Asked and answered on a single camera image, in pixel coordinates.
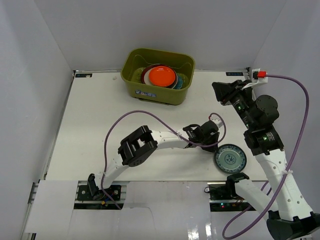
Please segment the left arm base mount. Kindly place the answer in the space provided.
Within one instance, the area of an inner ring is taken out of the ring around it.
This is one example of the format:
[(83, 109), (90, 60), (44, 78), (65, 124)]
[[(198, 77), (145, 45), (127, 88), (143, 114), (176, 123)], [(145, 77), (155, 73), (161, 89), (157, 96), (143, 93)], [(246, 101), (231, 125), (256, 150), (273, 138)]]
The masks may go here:
[(73, 208), (75, 210), (121, 210), (124, 205), (120, 203), (122, 186), (111, 185), (104, 191), (113, 201), (99, 188), (95, 175), (91, 173), (86, 182), (78, 184)]

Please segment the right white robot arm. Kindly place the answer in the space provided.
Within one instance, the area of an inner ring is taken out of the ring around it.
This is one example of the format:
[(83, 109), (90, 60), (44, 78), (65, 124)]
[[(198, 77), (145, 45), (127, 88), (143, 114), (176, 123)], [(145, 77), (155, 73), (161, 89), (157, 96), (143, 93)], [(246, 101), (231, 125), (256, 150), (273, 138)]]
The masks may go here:
[(226, 195), (245, 199), (266, 220), (267, 229), (275, 240), (293, 240), (320, 228), (320, 215), (303, 197), (289, 170), (284, 145), (273, 123), (279, 117), (278, 103), (269, 95), (253, 99), (248, 81), (213, 82), (218, 102), (231, 105), (247, 130), (244, 140), (262, 167), (273, 191), (269, 197), (257, 188), (244, 173), (227, 177)]

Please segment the cream plate with small flowers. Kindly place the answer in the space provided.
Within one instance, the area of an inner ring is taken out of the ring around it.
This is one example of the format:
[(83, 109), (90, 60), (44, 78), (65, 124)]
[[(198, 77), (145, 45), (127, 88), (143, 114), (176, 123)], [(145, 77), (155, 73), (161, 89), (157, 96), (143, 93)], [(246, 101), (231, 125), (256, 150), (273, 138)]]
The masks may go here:
[[(157, 85), (151, 83), (151, 81), (149, 80), (149, 76), (148, 76), (148, 75), (142, 76), (142, 77), (141, 77), (141, 82), (142, 82), (143, 84), (146, 84), (146, 85), (149, 85), (149, 86), (157, 87)], [(172, 87), (175, 86), (176, 83), (177, 83), (177, 81), (175, 80), (175, 81), (174, 81), (173, 83), (171, 83), (170, 85), (165, 86), (165, 88), (171, 89)]]

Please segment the orange plastic plate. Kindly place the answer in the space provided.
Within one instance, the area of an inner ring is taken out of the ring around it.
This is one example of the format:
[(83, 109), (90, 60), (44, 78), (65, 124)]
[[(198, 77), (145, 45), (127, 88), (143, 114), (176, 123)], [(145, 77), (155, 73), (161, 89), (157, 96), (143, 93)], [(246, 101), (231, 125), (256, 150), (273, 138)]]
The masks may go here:
[(176, 80), (175, 72), (167, 66), (153, 67), (148, 74), (149, 81), (158, 87), (169, 87)]

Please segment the teal scalloped plate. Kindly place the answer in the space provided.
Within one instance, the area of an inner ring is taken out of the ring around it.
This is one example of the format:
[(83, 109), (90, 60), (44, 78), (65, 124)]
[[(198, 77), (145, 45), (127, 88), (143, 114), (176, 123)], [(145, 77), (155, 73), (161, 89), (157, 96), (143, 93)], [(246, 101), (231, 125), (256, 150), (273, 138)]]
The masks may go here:
[[(142, 67), (135, 70), (132, 76), (130, 77), (130, 80), (134, 83), (143, 84), (141, 81), (141, 78), (146, 74), (147, 72), (146, 69), (147, 69), (146, 67), (145, 68)], [(188, 79), (182, 73), (178, 73), (178, 72), (175, 72), (175, 73), (177, 74), (178, 80), (175, 86), (172, 87), (171, 89), (181, 90), (188, 85), (187, 83)]]

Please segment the blue patterned small plate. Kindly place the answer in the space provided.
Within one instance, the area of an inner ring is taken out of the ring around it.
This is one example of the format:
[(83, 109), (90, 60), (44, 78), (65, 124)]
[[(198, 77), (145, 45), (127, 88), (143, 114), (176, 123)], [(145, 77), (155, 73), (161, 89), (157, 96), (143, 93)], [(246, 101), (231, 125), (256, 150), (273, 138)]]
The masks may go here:
[(213, 162), (223, 173), (236, 174), (245, 169), (247, 156), (239, 146), (224, 144), (218, 147)]

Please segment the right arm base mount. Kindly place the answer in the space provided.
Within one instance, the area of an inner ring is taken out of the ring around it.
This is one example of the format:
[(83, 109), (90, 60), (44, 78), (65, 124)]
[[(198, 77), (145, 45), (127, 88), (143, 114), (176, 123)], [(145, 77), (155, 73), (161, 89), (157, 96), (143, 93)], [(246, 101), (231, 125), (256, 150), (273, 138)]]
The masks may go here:
[(209, 196), (209, 207), (215, 212), (242, 212), (250, 205), (239, 196), (232, 197), (224, 183), (213, 183), (203, 190)]

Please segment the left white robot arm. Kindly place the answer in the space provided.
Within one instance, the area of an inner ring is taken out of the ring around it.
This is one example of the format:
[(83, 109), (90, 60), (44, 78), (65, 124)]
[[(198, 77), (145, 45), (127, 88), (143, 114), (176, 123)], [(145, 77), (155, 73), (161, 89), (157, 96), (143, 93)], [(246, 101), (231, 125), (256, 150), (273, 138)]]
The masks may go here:
[(120, 142), (117, 156), (107, 158), (107, 139), (104, 141), (103, 172), (90, 174), (87, 179), (88, 193), (93, 200), (105, 197), (106, 189), (129, 167), (143, 164), (156, 150), (189, 149), (201, 146), (204, 151), (215, 153), (218, 150), (219, 128), (223, 123), (219, 119), (208, 120), (203, 125), (191, 124), (176, 133), (155, 131), (143, 125)]

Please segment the dark red rimmed plate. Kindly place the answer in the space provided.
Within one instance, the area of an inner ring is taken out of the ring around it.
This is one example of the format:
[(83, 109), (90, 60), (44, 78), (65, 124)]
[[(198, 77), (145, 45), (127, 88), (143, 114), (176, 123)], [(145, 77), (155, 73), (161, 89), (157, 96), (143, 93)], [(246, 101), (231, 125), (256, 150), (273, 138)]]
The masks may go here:
[(178, 83), (178, 75), (167, 65), (152, 64), (142, 71), (140, 81), (145, 85), (174, 89)]

